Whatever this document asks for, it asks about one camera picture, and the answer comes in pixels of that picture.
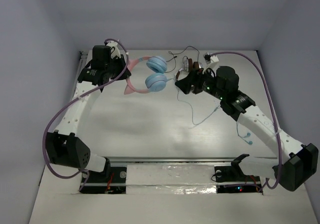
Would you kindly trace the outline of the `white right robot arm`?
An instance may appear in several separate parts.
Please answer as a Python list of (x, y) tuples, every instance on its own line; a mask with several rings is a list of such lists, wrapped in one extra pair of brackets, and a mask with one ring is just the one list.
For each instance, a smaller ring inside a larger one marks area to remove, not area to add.
[(275, 179), (288, 191), (295, 191), (317, 170), (318, 148), (305, 145), (276, 127), (255, 102), (239, 90), (239, 76), (228, 66), (197, 69), (175, 82), (184, 93), (206, 92), (220, 101), (225, 114), (246, 127), (277, 157), (276, 160), (242, 154), (231, 162), (231, 175), (243, 180), (248, 175)]

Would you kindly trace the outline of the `pink blue cat-ear headphones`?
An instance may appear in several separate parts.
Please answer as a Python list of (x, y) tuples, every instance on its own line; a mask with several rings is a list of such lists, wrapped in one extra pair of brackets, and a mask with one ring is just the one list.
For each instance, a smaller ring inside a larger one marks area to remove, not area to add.
[(154, 73), (145, 79), (146, 89), (137, 89), (133, 86), (130, 78), (126, 78), (126, 87), (124, 89), (124, 94), (147, 94), (150, 92), (159, 92), (166, 87), (167, 81), (169, 79), (166, 77), (165, 72), (167, 71), (167, 62), (161, 56), (145, 56), (140, 57), (135, 60), (129, 60), (127, 69), (131, 72), (133, 68), (140, 62), (146, 61), (146, 66), (151, 69)]

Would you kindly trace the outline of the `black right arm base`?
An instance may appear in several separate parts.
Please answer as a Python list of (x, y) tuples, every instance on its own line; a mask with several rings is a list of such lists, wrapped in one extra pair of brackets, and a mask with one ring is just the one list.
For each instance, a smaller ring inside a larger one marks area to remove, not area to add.
[(214, 168), (211, 181), (217, 184), (217, 193), (262, 193), (259, 176), (245, 175), (239, 167), (248, 154), (234, 159), (229, 166)]

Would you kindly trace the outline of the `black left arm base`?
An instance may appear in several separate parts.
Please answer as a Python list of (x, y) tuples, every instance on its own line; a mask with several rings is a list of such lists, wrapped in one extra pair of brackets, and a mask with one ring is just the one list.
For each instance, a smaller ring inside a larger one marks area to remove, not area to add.
[(82, 174), (79, 188), (82, 194), (126, 194), (126, 166), (113, 165), (106, 158), (102, 172), (89, 171), (89, 177)]

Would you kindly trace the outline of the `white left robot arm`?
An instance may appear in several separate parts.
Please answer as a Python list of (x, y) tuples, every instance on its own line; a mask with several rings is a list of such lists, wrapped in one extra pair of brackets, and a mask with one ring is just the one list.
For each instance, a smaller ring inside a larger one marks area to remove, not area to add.
[(92, 59), (80, 71), (72, 100), (56, 114), (56, 117), (63, 114), (63, 118), (52, 132), (47, 126), (43, 134), (43, 157), (46, 166), (56, 177), (65, 178), (54, 171), (53, 164), (75, 168), (87, 175), (93, 173), (100, 181), (110, 178), (109, 160), (94, 154), (80, 134), (104, 88), (130, 76), (128, 65), (128, 53), (120, 54), (115, 43), (93, 47)]

